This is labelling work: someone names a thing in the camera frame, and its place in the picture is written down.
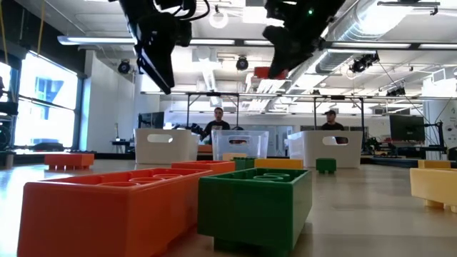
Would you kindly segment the green building block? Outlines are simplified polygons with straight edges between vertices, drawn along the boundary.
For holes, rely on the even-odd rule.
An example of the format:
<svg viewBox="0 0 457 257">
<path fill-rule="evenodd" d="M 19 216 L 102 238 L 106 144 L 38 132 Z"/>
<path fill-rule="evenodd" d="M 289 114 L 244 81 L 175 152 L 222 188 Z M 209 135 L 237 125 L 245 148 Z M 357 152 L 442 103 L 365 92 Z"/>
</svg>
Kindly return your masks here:
<svg viewBox="0 0 457 257">
<path fill-rule="evenodd" d="M 255 167 L 255 158 L 251 157 L 233 157 L 235 163 L 235 170 L 241 171 Z"/>
<path fill-rule="evenodd" d="M 222 251 L 287 257 L 312 207 L 312 173 L 250 168 L 199 179 L 197 231 Z"/>
<path fill-rule="evenodd" d="M 333 174 L 336 172 L 337 165 L 336 159 L 334 158 L 317 158 L 316 159 L 316 170 L 319 173 Z"/>
</svg>

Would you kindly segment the large bright window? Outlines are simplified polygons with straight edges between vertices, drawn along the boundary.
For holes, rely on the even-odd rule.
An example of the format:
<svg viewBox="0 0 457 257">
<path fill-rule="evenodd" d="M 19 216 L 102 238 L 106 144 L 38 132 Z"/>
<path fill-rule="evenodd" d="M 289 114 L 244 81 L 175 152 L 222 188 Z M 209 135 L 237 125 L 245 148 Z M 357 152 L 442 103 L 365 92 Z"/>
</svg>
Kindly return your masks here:
<svg viewBox="0 0 457 257">
<path fill-rule="evenodd" d="M 72 146 L 78 89 L 76 73 L 29 52 L 21 62 L 14 144 Z"/>
</svg>

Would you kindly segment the black ceiling light rail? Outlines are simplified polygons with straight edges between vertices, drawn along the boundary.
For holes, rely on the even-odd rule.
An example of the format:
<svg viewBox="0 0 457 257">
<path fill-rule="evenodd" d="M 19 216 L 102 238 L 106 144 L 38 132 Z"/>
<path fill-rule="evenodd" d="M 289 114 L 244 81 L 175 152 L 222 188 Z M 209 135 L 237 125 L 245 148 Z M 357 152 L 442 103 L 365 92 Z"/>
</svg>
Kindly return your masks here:
<svg viewBox="0 0 457 257">
<path fill-rule="evenodd" d="M 395 0 L 395 1 L 378 1 L 378 6 L 402 6 L 402 7 L 430 7 L 433 11 L 431 16 L 438 13 L 438 8 L 441 5 L 438 1 L 422 1 L 422 0 Z"/>
</svg>

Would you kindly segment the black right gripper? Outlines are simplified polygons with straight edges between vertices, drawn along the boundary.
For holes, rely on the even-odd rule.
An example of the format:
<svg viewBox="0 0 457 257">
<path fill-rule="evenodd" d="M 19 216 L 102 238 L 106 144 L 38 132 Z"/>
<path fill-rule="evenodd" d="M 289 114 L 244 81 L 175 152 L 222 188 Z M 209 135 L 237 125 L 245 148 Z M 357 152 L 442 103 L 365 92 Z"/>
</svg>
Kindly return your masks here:
<svg viewBox="0 0 457 257">
<path fill-rule="evenodd" d="M 325 28 L 335 20 L 346 0 L 266 0 L 266 17 L 283 22 L 268 25 L 263 37 L 273 44 L 268 77 L 274 79 L 290 71 L 322 50 Z"/>
</svg>

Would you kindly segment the long black light bar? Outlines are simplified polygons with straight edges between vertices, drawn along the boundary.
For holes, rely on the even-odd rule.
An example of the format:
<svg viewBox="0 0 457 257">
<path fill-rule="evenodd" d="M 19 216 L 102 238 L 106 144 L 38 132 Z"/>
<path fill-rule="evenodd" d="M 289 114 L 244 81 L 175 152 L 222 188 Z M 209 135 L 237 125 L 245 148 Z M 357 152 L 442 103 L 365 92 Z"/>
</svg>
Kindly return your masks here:
<svg viewBox="0 0 457 257">
<path fill-rule="evenodd" d="M 57 36 L 62 45 L 133 45 L 136 39 L 123 37 L 82 37 Z M 272 47 L 267 40 L 255 39 L 192 39 L 191 46 L 240 46 L 240 47 Z M 412 50 L 412 51 L 457 51 L 457 43 L 422 43 L 422 42 L 387 42 L 387 41 L 325 41 L 326 49 L 377 49 L 377 50 Z"/>
</svg>

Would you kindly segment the white ceiling air unit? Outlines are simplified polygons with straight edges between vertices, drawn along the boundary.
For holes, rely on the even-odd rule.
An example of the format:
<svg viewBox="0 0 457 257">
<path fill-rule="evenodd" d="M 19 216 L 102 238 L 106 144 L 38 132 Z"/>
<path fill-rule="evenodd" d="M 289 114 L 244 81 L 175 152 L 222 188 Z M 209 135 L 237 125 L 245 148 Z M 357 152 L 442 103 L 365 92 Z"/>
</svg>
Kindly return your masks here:
<svg viewBox="0 0 457 257">
<path fill-rule="evenodd" d="M 267 11 L 263 6 L 245 6 L 242 20 L 247 24 L 264 24 Z"/>
</svg>

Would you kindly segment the white plastic bin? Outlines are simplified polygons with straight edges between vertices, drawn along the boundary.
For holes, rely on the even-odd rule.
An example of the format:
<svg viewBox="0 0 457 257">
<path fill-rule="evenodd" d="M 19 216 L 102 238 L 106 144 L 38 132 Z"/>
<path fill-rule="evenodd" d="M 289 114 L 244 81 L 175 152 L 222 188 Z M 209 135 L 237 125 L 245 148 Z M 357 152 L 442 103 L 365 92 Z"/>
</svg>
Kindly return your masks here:
<svg viewBox="0 0 457 257">
<path fill-rule="evenodd" d="M 189 130 L 137 128 L 134 131 L 138 164 L 172 164 L 195 161 L 199 137 Z"/>
<path fill-rule="evenodd" d="M 315 168 L 318 158 L 334 158 L 336 168 L 358 168 L 362 137 L 361 131 L 300 131 L 288 135 L 289 156 L 306 168 Z"/>
</svg>

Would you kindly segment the red-orange building block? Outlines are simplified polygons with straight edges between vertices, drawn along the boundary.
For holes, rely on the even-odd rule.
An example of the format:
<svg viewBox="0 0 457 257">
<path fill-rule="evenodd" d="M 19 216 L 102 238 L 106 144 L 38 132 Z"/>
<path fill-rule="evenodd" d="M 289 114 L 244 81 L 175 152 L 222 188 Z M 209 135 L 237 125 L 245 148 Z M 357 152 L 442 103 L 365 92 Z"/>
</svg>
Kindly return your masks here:
<svg viewBox="0 0 457 257">
<path fill-rule="evenodd" d="M 212 170 L 215 174 L 235 171 L 233 161 L 185 161 L 171 164 L 172 168 Z"/>
<path fill-rule="evenodd" d="M 274 79 L 274 80 L 285 80 L 288 76 L 288 71 L 282 71 L 275 77 L 269 76 L 270 68 L 267 66 L 258 66 L 254 68 L 254 76 L 258 79 Z"/>
<path fill-rule="evenodd" d="M 94 164 L 91 153 L 46 154 L 44 164 L 50 170 L 85 170 Z"/>
<path fill-rule="evenodd" d="M 154 257 L 197 222 L 211 170 L 153 168 L 24 185 L 18 257 Z"/>
</svg>

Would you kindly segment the clear plastic bin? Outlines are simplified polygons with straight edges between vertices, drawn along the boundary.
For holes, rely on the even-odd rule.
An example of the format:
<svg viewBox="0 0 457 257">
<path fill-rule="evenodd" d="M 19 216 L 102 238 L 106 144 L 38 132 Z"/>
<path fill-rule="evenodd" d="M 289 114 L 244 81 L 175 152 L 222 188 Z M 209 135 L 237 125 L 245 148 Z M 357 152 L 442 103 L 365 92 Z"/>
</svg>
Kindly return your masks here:
<svg viewBox="0 0 457 257">
<path fill-rule="evenodd" d="M 267 156 L 267 131 L 213 130 L 211 139 L 213 160 L 222 161 L 225 153 L 244 153 L 251 158 Z"/>
</svg>

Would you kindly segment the silver air duct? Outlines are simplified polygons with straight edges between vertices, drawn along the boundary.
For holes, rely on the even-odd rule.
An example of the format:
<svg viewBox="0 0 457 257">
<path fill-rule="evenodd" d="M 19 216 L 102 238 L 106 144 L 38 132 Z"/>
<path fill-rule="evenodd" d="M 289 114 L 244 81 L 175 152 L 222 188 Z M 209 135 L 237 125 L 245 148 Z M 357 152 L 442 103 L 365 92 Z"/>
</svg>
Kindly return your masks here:
<svg viewBox="0 0 457 257">
<path fill-rule="evenodd" d="M 330 28 L 327 41 L 378 41 L 413 9 L 410 6 L 379 6 L 379 1 L 359 0 L 347 15 Z"/>
</svg>

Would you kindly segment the person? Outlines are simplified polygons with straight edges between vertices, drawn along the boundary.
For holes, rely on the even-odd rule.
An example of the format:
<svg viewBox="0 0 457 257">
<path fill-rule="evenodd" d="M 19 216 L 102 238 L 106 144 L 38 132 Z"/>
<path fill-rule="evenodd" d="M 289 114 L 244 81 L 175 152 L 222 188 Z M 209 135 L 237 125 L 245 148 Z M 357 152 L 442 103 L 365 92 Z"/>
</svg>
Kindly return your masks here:
<svg viewBox="0 0 457 257">
<path fill-rule="evenodd" d="M 321 130 L 323 131 L 343 131 L 344 127 L 342 124 L 336 121 L 336 112 L 333 110 L 327 111 L 326 115 L 326 123 L 321 126 Z"/>
<path fill-rule="evenodd" d="M 214 120 L 210 121 L 205 129 L 204 132 L 200 136 L 200 140 L 203 141 L 206 137 L 209 137 L 209 144 L 212 144 L 212 137 L 211 132 L 213 130 L 229 130 L 230 125 L 226 121 L 223 120 L 224 110 L 220 107 L 216 107 L 214 109 Z"/>
</svg>

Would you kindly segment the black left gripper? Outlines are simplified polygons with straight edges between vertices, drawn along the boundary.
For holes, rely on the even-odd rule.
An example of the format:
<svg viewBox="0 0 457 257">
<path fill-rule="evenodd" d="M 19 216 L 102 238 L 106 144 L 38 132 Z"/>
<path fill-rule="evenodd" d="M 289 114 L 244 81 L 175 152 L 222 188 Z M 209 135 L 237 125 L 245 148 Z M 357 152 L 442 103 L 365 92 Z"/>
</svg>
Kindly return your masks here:
<svg viewBox="0 0 457 257">
<path fill-rule="evenodd" d="M 129 32 L 135 39 L 139 68 L 166 94 L 175 86 L 171 53 L 176 44 L 178 19 L 147 6 L 124 6 Z"/>
</svg>

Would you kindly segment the black monitor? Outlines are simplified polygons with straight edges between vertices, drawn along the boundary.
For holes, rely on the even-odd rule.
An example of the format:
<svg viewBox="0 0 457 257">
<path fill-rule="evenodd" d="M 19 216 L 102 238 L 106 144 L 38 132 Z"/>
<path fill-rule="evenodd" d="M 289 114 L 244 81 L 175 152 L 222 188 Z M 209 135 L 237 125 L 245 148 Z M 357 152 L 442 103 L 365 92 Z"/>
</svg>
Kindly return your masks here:
<svg viewBox="0 0 457 257">
<path fill-rule="evenodd" d="M 164 127 L 164 112 L 144 113 L 138 115 L 139 129 L 162 129 Z"/>
<path fill-rule="evenodd" d="M 390 115 L 390 132 L 393 141 L 425 141 L 422 116 Z"/>
</svg>

